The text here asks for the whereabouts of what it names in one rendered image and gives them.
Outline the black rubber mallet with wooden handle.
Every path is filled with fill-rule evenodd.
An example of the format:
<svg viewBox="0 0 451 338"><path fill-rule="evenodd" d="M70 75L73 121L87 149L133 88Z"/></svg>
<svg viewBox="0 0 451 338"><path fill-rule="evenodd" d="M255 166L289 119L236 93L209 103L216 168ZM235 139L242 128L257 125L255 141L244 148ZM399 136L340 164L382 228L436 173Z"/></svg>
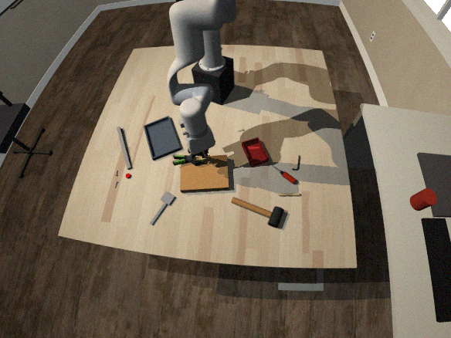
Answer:
<svg viewBox="0 0 451 338"><path fill-rule="evenodd" d="M250 211L254 211L258 214L264 215L269 219L268 221L268 225L277 228L279 223L280 223L280 219L282 218L283 212L284 210L280 207L275 206L273 209L273 212L271 211L267 211L266 209L260 208L258 206L255 206L254 204L250 204L246 201L240 200L238 198L233 197L231 200L231 203L233 204L237 204L238 206L241 206L243 208L249 209Z"/></svg>

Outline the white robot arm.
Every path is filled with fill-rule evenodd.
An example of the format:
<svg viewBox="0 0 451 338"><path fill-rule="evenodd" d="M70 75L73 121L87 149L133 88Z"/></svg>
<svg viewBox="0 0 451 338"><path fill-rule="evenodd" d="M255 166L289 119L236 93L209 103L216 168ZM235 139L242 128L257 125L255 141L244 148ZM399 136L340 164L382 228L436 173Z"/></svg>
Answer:
<svg viewBox="0 0 451 338"><path fill-rule="evenodd" d="M199 139L208 132L205 112L214 90L207 83L178 83L177 73L199 60L206 72L226 65L219 30L236 19L236 0L183 0L170 7L169 17L176 58L168 70L168 91L172 103L180 106L183 135Z"/></svg>

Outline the tan wooden board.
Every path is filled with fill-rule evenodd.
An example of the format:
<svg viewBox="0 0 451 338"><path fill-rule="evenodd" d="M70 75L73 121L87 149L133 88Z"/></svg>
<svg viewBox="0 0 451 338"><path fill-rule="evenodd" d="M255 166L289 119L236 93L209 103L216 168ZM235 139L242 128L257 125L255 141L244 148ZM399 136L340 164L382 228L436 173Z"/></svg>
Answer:
<svg viewBox="0 0 451 338"><path fill-rule="evenodd" d="M181 164L181 193L229 190L227 155L210 157L211 161L198 166Z"/></svg>

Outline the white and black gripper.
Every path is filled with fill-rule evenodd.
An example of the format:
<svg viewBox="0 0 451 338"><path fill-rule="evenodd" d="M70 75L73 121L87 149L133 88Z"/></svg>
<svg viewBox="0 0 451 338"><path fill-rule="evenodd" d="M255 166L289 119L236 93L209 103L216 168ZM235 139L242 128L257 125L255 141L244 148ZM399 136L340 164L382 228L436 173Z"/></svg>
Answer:
<svg viewBox="0 0 451 338"><path fill-rule="evenodd" d="M208 132L202 138L193 139L193 138L190 138L188 135L185 135L189 154L199 154L200 157L202 156L202 158L204 158L202 151L205 152L205 156L207 157L209 148L215 146L215 139L214 139L212 130L208 124L207 124L207 126L208 126Z"/></svg>

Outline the red-handled screwdriver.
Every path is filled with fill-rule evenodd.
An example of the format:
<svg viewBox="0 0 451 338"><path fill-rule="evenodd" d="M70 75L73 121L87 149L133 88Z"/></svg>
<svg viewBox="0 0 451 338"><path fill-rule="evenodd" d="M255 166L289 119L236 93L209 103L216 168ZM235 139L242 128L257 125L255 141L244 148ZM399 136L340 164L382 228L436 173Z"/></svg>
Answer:
<svg viewBox="0 0 451 338"><path fill-rule="evenodd" d="M273 166L273 165L272 165ZM274 166L273 166L274 167ZM276 168L276 167L274 167L274 168ZM276 168L277 169L277 168ZM287 172L284 172L284 171L280 171L279 169L277 169L281 174L282 174L282 176L284 177L284 178L286 178L288 181L290 181L292 184L295 184L296 183L296 179L295 178L293 178L292 176L290 176Z"/></svg>

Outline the red rectangular tray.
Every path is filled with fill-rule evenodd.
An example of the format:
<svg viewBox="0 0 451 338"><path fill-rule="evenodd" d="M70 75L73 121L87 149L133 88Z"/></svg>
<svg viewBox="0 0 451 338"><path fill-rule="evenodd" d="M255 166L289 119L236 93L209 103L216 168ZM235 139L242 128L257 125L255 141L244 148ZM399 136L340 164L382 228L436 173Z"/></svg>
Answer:
<svg viewBox="0 0 451 338"><path fill-rule="evenodd" d="M248 158L251 167L255 167L269 161L269 158L258 137L242 142L242 148Z"/></svg>

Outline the grey flat bar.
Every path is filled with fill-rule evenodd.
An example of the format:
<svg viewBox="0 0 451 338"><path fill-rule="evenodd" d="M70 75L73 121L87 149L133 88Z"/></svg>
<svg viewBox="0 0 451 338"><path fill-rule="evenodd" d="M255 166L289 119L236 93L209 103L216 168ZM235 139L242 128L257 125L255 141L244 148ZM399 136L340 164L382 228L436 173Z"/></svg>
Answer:
<svg viewBox="0 0 451 338"><path fill-rule="evenodd" d="M127 154L127 148L126 148L126 144L125 144L125 141L124 141L124 135L123 135L122 129L120 127L117 127L117 132L118 132L118 136L119 136L119 139L120 139L120 145L121 145L121 148L122 148L122 151L123 151L125 163L127 165L127 169L129 170L129 169L131 169L131 161L130 161L130 158L129 158L128 154Z"/></svg>

